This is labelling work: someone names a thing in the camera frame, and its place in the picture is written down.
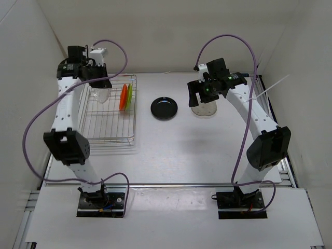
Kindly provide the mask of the clear speckled plate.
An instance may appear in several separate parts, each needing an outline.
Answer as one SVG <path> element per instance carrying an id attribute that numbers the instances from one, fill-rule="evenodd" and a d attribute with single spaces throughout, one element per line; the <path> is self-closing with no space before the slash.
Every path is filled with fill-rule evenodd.
<path id="1" fill-rule="evenodd" d="M 198 106 L 192 107 L 191 111 L 199 117 L 210 117 L 217 112 L 217 104 L 215 101 L 199 103 Z"/>

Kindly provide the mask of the black plate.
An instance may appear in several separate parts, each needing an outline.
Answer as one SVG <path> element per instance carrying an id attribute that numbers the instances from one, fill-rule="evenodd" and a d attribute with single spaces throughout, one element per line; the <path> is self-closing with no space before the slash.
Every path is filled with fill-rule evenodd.
<path id="1" fill-rule="evenodd" d="M 156 119 L 167 121 L 175 117 L 178 105 L 170 97 L 159 97 L 151 103 L 150 111 Z"/>

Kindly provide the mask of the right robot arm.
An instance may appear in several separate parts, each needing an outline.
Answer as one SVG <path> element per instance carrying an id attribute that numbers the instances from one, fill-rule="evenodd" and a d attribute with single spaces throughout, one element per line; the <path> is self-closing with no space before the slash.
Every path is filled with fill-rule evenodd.
<path id="1" fill-rule="evenodd" d="M 245 77 L 239 72 L 231 73 L 224 59 L 195 66 L 194 70 L 199 78 L 187 84 L 189 107 L 213 102 L 222 95 L 237 110 L 252 135 L 253 143 L 246 151 L 248 165 L 235 183 L 238 191 L 233 194 L 235 205 L 243 208 L 251 202 L 251 194 L 258 190 L 270 169 L 286 157 L 291 131 L 268 116 L 250 96 Z"/>

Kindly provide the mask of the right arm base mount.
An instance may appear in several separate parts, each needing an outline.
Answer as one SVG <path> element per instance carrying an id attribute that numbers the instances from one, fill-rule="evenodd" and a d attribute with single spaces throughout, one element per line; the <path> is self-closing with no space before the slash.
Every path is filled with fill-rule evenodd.
<path id="1" fill-rule="evenodd" d="M 260 190 L 243 194 L 239 187 L 234 187 L 232 191 L 217 191 L 211 199 L 217 202 L 218 219 L 268 218 Z"/>

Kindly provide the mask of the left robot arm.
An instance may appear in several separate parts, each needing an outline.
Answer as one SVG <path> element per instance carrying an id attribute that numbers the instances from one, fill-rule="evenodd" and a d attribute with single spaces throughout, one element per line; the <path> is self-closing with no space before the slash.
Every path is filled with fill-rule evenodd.
<path id="1" fill-rule="evenodd" d="M 92 205 L 102 208 L 108 204 L 109 195 L 89 161 L 89 141 L 80 134 L 78 114 L 81 82 L 107 76 L 105 48 L 69 46 L 68 57 L 58 65 L 59 97 L 56 116 L 51 130 L 43 135 L 44 142 L 55 160 L 69 168 L 80 179 L 78 188 L 82 197 Z"/>

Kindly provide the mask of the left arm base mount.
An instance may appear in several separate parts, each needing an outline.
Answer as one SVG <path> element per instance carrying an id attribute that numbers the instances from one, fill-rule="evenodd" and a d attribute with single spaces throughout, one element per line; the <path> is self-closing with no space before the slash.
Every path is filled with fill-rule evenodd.
<path id="1" fill-rule="evenodd" d="M 76 217 L 123 218 L 125 216 L 127 193 L 107 192 L 102 185 L 96 192 L 84 192 L 81 187 Z"/>

